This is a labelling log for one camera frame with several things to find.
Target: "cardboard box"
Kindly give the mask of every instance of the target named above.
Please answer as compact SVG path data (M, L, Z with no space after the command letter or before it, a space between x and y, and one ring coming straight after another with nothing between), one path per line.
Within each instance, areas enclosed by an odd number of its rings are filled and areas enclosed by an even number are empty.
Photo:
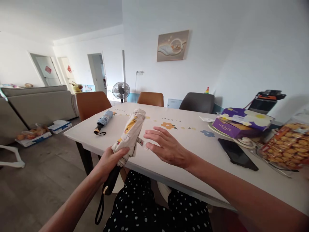
M241 108L226 108L223 110L221 117L260 131L265 131L274 120L273 117L268 115Z
M49 126L48 129L54 134L59 134L61 131L68 129L71 126L72 126L71 122L64 120L56 120L54 121L54 125Z
M24 147L29 147L29 146L32 146L32 145L37 144L39 142L42 142L43 140L49 138L51 135L52 134L48 131L45 134L38 136L38 137L36 137L32 140L24 139L24 140L15 140L15 141L18 142L19 144L23 145Z
M237 122L225 118L216 118L212 126L222 133L232 137L232 138L242 138L242 137L256 137L261 134L261 131L247 127Z

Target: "polka dot skirt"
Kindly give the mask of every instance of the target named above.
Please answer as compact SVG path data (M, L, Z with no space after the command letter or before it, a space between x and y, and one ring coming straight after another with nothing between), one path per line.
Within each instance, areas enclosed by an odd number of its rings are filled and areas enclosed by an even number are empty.
M172 190L170 209L157 205L150 178L130 171L117 194L104 232L113 231L212 231L205 202Z

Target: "ceiling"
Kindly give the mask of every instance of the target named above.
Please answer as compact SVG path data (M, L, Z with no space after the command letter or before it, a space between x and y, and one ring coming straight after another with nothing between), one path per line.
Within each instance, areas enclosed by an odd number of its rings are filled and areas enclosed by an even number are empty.
M121 0L0 0L0 31L50 42L122 24Z

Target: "orange flower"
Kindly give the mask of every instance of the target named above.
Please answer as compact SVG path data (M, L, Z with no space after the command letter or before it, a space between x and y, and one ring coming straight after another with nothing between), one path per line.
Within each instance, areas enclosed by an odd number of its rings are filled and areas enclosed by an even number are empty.
M175 125L171 124L170 122L167 122L167 123L164 122L163 124L161 124L161 126L165 127L165 128L168 129L168 130L170 130L170 129L172 129L172 128L177 129L177 128L175 127Z

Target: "white door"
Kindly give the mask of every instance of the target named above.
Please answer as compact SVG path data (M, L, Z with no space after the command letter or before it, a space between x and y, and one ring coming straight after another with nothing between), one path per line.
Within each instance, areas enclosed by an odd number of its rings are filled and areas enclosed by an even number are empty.
M36 57L48 86L61 85L56 69L50 57Z
M74 79L74 75L72 73L72 70L71 70L69 59L67 57L61 57L61 58L59 58L59 63L60 63L64 78L66 80L68 80L68 84L76 82L75 79Z

